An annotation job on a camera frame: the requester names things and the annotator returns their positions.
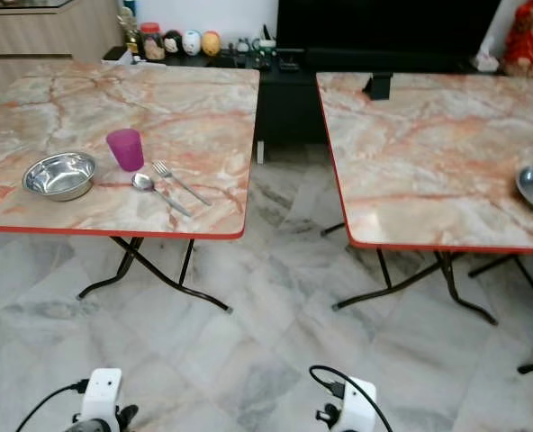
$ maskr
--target metal spoon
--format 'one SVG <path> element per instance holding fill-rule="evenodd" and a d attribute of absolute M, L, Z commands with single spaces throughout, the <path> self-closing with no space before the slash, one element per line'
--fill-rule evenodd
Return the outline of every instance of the metal spoon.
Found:
<path fill-rule="evenodd" d="M 190 218 L 191 213 L 188 212 L 185 207 L 180 205 L 178 202 L 171 200 L 167 196 L 163 195 L 161 192 L 159 192 L 157 189 L 155 189 L 155 182 L 152 181 L 152 178 L 150 178 L 148 175 L 144 175 L 141 173 L 137 173 L 132 176 L 132 185 L 139 189 L 142 192 L 155 192 L 157 193 L 163 200 L 165 200 L 168 205 L 170 205 L 173 209 L 178 210 L 179 212 L 183 213 L 185 216 L 188 216 Z"/>

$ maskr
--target black television screen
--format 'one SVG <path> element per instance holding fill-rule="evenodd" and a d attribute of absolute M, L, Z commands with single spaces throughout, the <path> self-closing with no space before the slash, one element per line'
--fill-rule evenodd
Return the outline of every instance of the black television screen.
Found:
<path fill-rule="evenodd" d="M 279 0 L 282 49 L 474 55 L 500 0 Z"/>

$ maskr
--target purple plastic cup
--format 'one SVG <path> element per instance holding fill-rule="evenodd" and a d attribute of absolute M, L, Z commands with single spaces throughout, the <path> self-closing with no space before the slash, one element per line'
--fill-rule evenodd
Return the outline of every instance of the purple plastic cup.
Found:
<path fill-rule="evenodd" d="M 137 171 L 144 166 L 140 134 L 134 129 L 119 129 L 106 136 L 116 161 L 125 171 Z"/>

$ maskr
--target fork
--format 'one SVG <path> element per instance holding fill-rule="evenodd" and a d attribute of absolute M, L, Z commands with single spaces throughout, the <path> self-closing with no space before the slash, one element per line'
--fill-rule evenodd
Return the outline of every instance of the fork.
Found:
<path fill-rule="evenodd" d="M 157 174 L 163 178 L 174 178 L 177 183 L 179 183 L 181 186 L 183 186 L 188 192 L 190 192 L 192 195 L 194 195 L 198 200 L 202 201 L 206 205 L 211 205 L 208 201 L 206 201 L 201 195 L 198 194 L 198 192 L 195 191 L 191 186 L 184 183 L 180 178 L 178 178 L 176 175 L 174 175 L 165 165 L 165 163 L 162 160 L 157 160 L 153 162 L 152 167 L 155 168 L 155 171 Z"/>

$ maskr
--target stuffed toy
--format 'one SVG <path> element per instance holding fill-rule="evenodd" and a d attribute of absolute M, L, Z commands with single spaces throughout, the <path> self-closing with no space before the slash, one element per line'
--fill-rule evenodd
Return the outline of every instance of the stuffed toy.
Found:
<path fill-rule="evenodd" d="M 162 41 L 168 54 L 180 54 L 183 52 L 183 37 L 177 30 L 167 31 Z"/>
<path fill-rule="evenodd" d="M 189 56 L 195 56 L 201 50 L 201 33 L 189 30 L 183 36 L 183 50 Z"/>
<path fill-rule="evenodd" d="M 207 56 L 216 56 L 221 51 L 221 37 L 216 31 L 206 31 L 203 35 L 203 52 Z"/>
<path fill-rule="evenodd" d="M 502 68 L 507 75 L 533 77 L 533 0 L 517 9 Z"/>

